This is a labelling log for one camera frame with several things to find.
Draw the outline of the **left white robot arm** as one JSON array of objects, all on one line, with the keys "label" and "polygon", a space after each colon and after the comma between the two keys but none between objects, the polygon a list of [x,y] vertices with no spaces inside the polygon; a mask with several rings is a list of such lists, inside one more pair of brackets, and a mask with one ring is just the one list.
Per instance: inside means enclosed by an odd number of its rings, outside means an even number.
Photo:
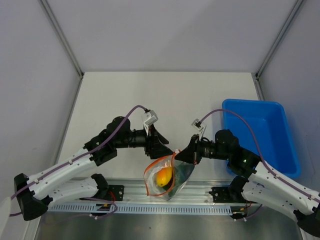
[{"label": "left white robot arm", "polygon": [[143,148],[152,160],[171,155],[169,141],[155,128],[154,120],[146,120],[141,130],[131,129],[131,122],[118,116],[97,136],[84,144],[77,153],[34,175],[20,173],[14,177],[14,197],[25,221],[41,217],[49,208],[81,198],[103,200],[109,185],[102,174],[93,174],[79,182],[73,177],[96,169],[118,155],[118,149]]}]

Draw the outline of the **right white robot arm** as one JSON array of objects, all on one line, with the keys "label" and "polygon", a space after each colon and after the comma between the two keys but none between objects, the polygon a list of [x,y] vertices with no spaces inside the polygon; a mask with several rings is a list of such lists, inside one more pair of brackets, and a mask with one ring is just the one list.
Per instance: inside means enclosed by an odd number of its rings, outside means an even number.
[{"label": "right white robot arm", "polygon": [[234,202],[245,199],[278,211],[300,229],[320,236],[320,193],[307,188],[276,170],[263,158],[240,146],[228,129],[219,130],[209,141],[195,134],[189,145],[175,156],[176,160],[198,165],[203,158],[227,161],[236,175],[228,188]]}]

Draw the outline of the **green chili pepper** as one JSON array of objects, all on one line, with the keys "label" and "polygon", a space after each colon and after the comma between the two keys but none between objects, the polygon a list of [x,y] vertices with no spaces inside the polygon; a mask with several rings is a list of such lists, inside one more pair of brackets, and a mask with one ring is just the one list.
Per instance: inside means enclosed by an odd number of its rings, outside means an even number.
[{"label": "green chili pepper", "polygon": [[167,191],[164,195],[167,200],[173,198],[186,185],[194,168],[195,166],[192,164],[180,164],[173,168],[173,178],[163,187]]}]

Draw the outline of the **yellow bell pepper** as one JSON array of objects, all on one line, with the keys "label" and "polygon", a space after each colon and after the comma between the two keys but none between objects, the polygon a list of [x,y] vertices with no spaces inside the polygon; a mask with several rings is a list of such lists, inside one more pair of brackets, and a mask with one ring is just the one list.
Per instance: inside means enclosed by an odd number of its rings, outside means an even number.
[{"label": "yellow bell pepper", "polygon": [[172,167],[168,166],[168,167],[162,168],[160,171],[156,173],[156,178],[155,178],[156,184],[159,187],[166,186],[171,181],[172,175],[173,175]]}]

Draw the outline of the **clear orange zip top bag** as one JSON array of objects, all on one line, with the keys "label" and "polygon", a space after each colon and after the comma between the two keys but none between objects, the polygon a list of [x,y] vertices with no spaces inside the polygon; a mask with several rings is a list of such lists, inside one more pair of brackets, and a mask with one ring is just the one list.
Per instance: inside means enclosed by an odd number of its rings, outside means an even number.
[{"label": "clear orange zip top bag", "polygon": [[175,156],[179,150],[156,159],[143,173],[146,195],[169,201],[174,198],[187,184],[195,166],[180,160]]}]

